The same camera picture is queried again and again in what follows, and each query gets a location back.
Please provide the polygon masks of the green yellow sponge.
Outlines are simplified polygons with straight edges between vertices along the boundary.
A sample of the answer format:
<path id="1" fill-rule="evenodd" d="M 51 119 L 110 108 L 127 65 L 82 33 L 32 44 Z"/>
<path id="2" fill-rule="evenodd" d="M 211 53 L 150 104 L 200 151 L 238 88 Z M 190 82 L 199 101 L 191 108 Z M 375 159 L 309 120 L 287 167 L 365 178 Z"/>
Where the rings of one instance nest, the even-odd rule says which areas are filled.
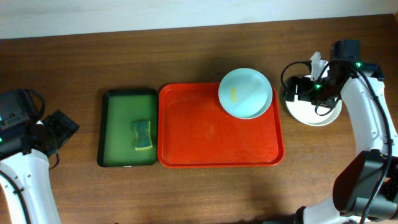
<path id="1" fill-rule="evenodd" d="M 134 133 L 136 135 L 136 151 L 146 151 L 153 148 L 150 127 L 151 123 L 149 120 L 133 122 Z"/>

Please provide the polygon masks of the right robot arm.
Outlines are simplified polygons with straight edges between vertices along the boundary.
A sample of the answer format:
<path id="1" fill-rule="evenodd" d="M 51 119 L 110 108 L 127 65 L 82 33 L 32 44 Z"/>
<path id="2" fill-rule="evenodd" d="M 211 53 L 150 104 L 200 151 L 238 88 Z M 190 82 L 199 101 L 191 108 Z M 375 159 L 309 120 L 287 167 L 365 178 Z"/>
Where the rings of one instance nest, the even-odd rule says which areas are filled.
<path id="1" fill-rule="evenodd" d="M 378 64 L 364 62 L 360 42 L 331 45 L 330 61 L 319 53 L 303 64 L 309 77 L 282 78 L 287 102 L 309 102 L 331 112 L 344 103 L 354 132 L 356 157 L 336 178 L 331 197 L 301 207 L 291 223 L 366 223 L 397 219 L 397 131 Z"/>

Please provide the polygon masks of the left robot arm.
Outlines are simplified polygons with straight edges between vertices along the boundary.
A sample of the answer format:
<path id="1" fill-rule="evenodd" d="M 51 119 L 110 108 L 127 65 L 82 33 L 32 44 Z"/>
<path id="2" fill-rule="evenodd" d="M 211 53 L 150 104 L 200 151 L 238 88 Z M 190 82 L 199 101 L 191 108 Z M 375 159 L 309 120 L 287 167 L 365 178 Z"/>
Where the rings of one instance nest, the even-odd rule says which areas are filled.
<path id="1" fill-rule="evenodd" d="M 1 93 L 1 187 L 13 223 L 60 223 L 49 159 L 60 157 L 80 127 L 59 110 L 44 112 L 44 99 L 34 90 Z"/>

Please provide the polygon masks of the white plate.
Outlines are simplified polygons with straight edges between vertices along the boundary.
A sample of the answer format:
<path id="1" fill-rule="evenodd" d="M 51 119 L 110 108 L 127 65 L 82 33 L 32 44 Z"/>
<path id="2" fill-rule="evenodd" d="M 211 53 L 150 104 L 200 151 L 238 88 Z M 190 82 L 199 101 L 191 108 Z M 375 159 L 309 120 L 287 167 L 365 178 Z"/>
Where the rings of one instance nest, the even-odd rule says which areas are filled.
<path id="1" fill-rule="evenodd" d="M 334 108 L 313 106 L 309 102 L 298 100 L 294 102 L 285 100 L 285 105 L 296 120 L 309 126 L 326 126 L 332 123 L 340 115 L 342 110 L 341 100 L 337 102 Z"/>

